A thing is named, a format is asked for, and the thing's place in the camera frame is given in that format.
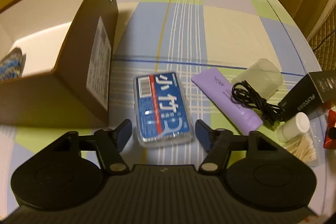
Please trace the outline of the purple cream tube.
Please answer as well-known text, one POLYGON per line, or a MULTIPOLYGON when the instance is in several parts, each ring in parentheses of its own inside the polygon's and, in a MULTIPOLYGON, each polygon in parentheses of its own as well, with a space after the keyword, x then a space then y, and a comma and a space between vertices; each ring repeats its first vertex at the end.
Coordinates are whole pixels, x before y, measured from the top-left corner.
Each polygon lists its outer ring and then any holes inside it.
POLYGON ((262 119, 250 108, 238 103, 232 95, 232 84, 216 68, 206 69, 191 77, 191 81, 242 133, 258 130, 262 119))

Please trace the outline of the blue floss pick box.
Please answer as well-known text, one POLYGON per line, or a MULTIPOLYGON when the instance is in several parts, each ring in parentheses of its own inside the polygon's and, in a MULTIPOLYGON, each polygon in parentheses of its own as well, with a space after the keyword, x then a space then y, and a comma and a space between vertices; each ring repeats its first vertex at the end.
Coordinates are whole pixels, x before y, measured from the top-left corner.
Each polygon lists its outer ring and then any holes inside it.
POLYGON ((176 72, 137 76, 133 87, 137 137, 142 147, 159 148, 193 140, 185 93, 176 72))

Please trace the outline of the small white bottle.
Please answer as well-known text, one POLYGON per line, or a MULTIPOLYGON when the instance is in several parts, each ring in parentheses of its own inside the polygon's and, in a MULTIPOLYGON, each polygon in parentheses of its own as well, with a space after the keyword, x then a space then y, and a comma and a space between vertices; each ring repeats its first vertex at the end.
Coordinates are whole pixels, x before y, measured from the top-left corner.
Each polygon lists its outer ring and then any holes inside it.
POLYGON ((299 112, 290 120, 282 124, 276 132, 277 138, 282 143, 287 143, 299 134, 305 134, 310 129, 310 121, 308 116, 299 112))

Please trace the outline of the striped knitted sock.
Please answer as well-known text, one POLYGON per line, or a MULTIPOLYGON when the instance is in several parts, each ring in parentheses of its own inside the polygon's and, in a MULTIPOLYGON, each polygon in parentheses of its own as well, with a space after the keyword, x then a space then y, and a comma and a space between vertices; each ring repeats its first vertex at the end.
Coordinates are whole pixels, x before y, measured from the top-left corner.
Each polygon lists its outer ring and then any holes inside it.
POLYGON ((23 53, 20 48, 14 48, 1 60, 1 81, 21 77, 23 72, 23 53))

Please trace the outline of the red snack packet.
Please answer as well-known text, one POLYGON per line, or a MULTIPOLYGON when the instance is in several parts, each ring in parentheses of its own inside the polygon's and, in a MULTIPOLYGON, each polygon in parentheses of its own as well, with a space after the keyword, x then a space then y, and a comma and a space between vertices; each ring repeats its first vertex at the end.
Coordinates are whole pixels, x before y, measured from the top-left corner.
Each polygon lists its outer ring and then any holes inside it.
POLYGON ((330 109, 327 117, 327 130, 323 144, 324 149, 336 149, 335 124, 336 124, 336 112, 330 109))

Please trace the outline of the black shaver box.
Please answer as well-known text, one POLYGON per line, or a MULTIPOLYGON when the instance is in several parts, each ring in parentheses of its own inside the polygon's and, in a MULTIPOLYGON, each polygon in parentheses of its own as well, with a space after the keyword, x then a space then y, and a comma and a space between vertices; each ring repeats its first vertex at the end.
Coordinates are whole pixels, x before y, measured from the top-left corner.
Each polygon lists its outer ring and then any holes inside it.
POLYGON ((309 119, 319 117, 335 106, 335 70, 309 72, 278 103, 285 121, 297 113, 309 119))

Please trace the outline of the translucent plastic cup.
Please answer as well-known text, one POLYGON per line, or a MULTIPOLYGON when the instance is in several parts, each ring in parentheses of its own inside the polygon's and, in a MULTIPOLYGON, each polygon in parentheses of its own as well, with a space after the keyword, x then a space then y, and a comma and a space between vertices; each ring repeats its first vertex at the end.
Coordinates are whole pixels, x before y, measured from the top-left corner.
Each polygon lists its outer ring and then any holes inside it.
POLYGON ((246 81, 262 98, 270 98, 283 84, 283 76, 278 68, 268 59, 261 58, 246 71, 240 73, 231 84, 246 81))

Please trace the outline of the brown cardboard shoe box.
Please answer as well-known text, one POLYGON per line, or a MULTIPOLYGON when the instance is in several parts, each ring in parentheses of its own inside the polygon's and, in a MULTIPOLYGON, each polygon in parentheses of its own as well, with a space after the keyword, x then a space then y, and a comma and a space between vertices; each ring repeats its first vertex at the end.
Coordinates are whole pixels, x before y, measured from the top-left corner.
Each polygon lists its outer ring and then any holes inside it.
POLYGON ((1 81, 1 123, 97 128, 109 120, 116 0, 15 0, 1 9, 1 56, 19 48, 21 76, 1 81))

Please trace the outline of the cotton swab bag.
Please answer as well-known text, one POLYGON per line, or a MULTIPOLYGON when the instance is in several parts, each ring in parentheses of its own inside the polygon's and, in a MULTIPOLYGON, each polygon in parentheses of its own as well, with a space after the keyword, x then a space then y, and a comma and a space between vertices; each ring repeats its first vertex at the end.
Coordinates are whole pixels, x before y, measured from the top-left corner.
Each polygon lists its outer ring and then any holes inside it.
POLYGON ((307 133, 297 135, 283 147, 308 166, 322 165, 325 162, 325 156, 319 119, 313 119, 307 133))

